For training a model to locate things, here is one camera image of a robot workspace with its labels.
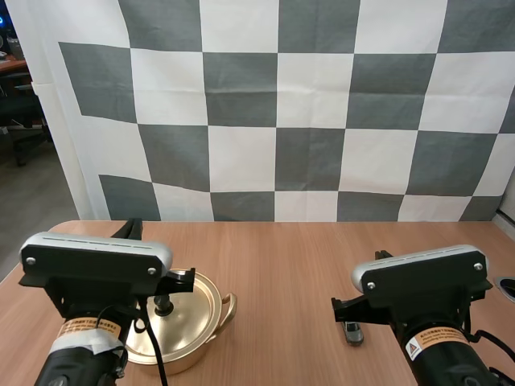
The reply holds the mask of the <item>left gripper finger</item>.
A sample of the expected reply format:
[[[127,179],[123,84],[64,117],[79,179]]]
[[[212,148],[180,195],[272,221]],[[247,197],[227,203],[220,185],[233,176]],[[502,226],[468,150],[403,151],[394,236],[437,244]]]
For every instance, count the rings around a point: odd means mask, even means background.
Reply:
[[[111,237],[125,240],[141,240],[142,231],[142,219],[130,218]]]
[[[192,293],[195,286],[196,269],[169,270],[161,278],[162,293]]]

